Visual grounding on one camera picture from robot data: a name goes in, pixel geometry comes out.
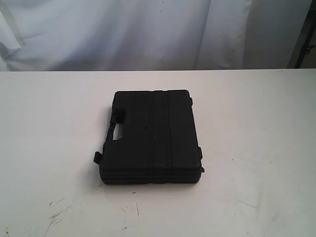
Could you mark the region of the black plastic tool case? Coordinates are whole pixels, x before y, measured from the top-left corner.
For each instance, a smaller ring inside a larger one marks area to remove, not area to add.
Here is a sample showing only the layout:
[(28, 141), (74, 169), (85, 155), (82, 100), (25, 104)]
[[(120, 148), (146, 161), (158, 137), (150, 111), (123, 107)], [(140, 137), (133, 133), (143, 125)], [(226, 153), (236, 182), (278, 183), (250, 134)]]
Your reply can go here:
[(197, 183), (202, 151), (187, 90), (118, 91), (102, 152), (107, 185)]

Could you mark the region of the white backdrop cloth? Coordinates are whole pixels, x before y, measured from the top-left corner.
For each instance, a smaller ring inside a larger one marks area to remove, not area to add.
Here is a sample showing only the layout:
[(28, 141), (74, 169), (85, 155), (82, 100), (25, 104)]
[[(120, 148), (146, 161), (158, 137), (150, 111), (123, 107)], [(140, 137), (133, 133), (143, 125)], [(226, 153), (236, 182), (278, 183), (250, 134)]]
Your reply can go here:
[(309, 0), (3, 0), (1, 71), (286, 68)]

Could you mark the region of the black metal stand frame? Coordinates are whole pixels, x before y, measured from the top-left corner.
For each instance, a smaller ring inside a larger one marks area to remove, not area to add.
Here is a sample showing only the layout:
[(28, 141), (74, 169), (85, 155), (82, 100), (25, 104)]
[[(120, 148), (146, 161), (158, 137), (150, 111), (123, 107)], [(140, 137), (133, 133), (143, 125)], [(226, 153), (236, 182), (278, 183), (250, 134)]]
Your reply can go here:
[(299, 40), (300, 50), (295, 69), (316, 67), (316, 1), (313, 0), (303, 24)]

